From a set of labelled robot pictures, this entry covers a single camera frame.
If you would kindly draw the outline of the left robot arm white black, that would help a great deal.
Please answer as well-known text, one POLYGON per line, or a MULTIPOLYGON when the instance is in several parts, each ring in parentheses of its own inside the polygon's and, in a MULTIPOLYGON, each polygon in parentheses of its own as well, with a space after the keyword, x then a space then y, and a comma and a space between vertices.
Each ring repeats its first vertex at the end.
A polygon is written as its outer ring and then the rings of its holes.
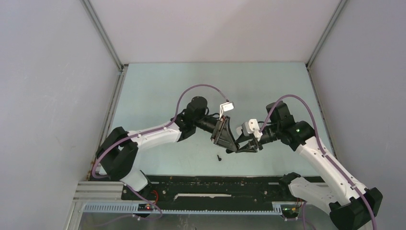
POLYGON ((196 96, 185 109, 162 125, 139 131, 117 127, 99 147, 92 176, 122 182, 132 188, 139 199, 147 199, 151 195, 151 186, 147 176, 135 166, 138 152, 183 141, 194 135, 197 128, 210 133, 215 145, 235 151, 238 145, 230 131, 230 118, 224 115, 232 109, 234 104, 226 101, 220 105, 218 113, 209 114, 207 100, 196 96))

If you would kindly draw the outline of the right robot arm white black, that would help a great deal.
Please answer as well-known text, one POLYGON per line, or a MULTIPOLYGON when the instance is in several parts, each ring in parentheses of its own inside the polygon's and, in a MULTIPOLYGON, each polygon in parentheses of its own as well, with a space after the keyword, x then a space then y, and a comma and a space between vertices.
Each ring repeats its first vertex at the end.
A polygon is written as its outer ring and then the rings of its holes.
POLYGON ((339 230, 377 229, 382 193, 376 187, 368 188, 345 169, 325 147, 316 125, 295 121, 282 100, 267 105, 266 109, 264 121, 250 119, 239 127, 238 140, 247 144, 238 151, 257 152, 264 144, 279 140, 306 160, 326 183, 326 187, 320 187, 292 172, 282 178, 279 196, 284 200, 296 197, 310 202, 327 213, 339 230))

